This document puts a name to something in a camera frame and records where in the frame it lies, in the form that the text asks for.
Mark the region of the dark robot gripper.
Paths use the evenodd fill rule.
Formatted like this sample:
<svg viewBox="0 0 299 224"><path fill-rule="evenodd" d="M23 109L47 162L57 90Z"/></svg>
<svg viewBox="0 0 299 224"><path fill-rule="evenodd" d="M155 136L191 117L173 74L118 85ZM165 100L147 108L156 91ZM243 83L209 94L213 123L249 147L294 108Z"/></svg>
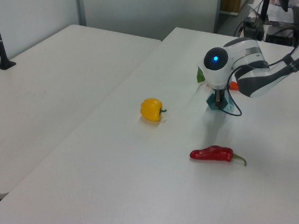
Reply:
<svg viewBox="0 0 299 224"><path fill-rule="evenodd" d="M218 108L221 108L223 109L226 105L225 103L225 89L228 88L228 86L230 86L230 82L226 82L226 83L216 83L216 82L212 82L212 81L209 81L207 80L207 85L215 90L215 98L214 98L214 105L215 105L215 108L218 109Z"/></svg>

